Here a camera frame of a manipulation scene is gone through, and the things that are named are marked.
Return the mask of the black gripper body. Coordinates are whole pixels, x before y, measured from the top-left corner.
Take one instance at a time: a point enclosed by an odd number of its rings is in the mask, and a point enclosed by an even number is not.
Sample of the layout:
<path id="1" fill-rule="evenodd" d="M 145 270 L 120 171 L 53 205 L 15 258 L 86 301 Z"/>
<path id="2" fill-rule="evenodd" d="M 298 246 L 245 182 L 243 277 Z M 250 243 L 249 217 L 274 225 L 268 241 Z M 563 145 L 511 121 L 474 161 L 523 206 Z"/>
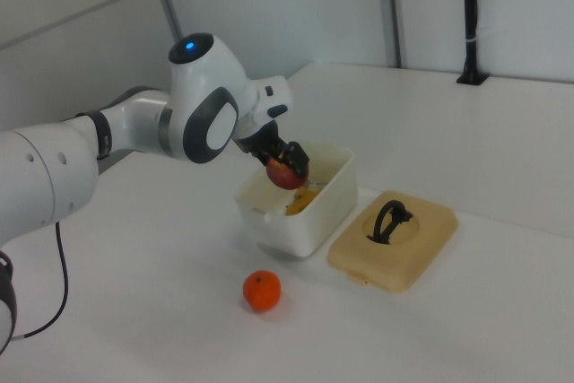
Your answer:
<path id="1" fill-rule="evenodd" d="M 253 135 L 236 138 L 235 144 L 245 153 L 258 159 L 278 159 L 287 149 L 288 144 L 280 138 L 275 120 L 266 123 Z"/>

